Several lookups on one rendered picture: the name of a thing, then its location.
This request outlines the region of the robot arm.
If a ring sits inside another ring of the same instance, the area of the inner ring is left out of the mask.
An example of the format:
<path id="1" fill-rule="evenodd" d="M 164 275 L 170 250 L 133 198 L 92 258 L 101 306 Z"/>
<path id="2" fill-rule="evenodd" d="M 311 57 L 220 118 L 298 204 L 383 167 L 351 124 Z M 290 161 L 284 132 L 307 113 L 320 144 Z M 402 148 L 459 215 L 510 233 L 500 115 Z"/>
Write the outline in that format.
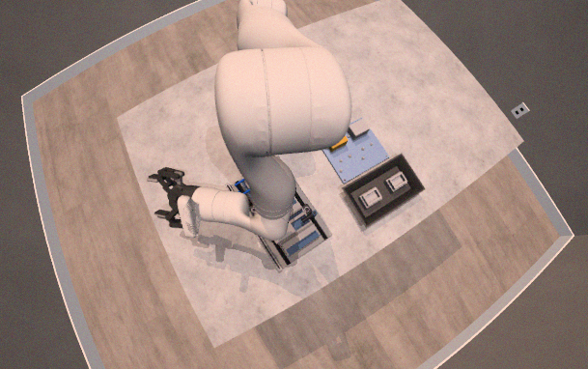
<path id="1" fill-rule="evenodd" d="M 333 147 L 349 129 L 350 87 L 342 67 L 287 15 L 283 0 L 240 0 L 238 51 L 224 55 L 215 73 L 218 124 L 250 188 L 254 217 L 244 193 L 200 186 L 192 198 L 178 199 L 188 238 L 199 234 L 201 220 L 235 225 L 269 241 L 285 237 L 296 185 L 277 155 Z"/>

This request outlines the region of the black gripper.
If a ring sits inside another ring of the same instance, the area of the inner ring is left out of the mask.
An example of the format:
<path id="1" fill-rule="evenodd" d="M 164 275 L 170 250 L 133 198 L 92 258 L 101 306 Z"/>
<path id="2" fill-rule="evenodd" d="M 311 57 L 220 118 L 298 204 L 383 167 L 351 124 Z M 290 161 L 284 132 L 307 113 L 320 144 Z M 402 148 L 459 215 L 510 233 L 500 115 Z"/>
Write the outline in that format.
<path id="1" fill-rule="evenodd" d="M 164 167 L 158 170 L 157 174 L 152 174 L 151 176 L 148 176 L 149 178 L 147 178 L 147 182 L 160 183 L 163 186 L 163 189 L 168 193 L 167 197 L 169 200 L 169 207 L 172 208 L 172 211 L 169 212 L 158 210 L 154 213 L 154 215 L 169 221 L 169 226 L 171 228 L 182 228 L 181 220 L 175 218 L 177 214 L 180 215 L 177 202 L 178 198 L 182 195 L 188 195 L 190 198 L 192 198 L 193 193 L 199 187 L 197 185 L 184 184 L 182 182 L 182 177 L 184 175 L 184 172 L 181 170 Z M 170 186 L 173 187 L 170 188 Z"/>

